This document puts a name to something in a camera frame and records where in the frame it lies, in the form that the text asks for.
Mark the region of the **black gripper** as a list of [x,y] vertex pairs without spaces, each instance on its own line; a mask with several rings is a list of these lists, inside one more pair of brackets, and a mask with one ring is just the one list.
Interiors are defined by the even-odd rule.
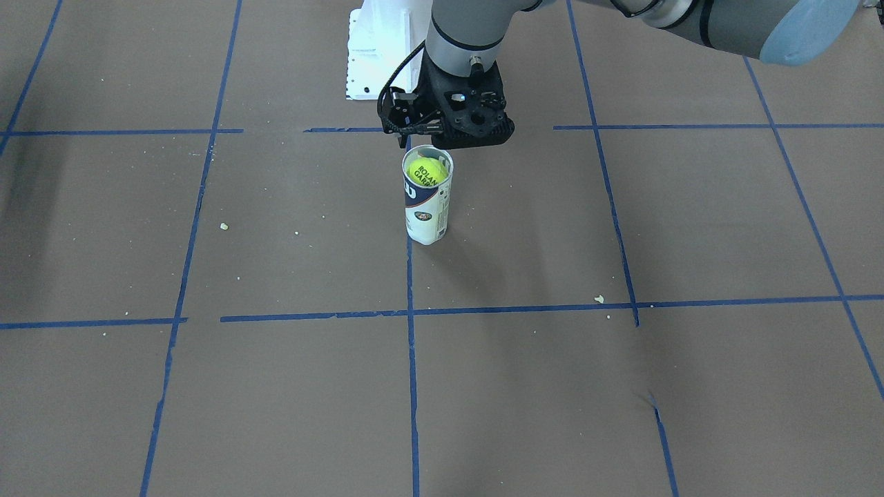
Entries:
[[416,93],[382,89],[378,117],[384,133],[407,148],[412,135],[432,139],[504,139],[505,95],[497,63],[466,77],[449,75],[422,56]]

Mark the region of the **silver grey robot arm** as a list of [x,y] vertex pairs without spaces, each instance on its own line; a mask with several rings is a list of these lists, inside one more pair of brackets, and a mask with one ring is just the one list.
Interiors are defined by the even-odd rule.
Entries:
[[[512,22],[546,1],[432,1],[428,26],[376,98],[380,129],[401,148],[505,144],[515,133],[499,54]],[[836,42],[858,1],[588,1],[615,26],[641,28],[767,65],[801,66]]]

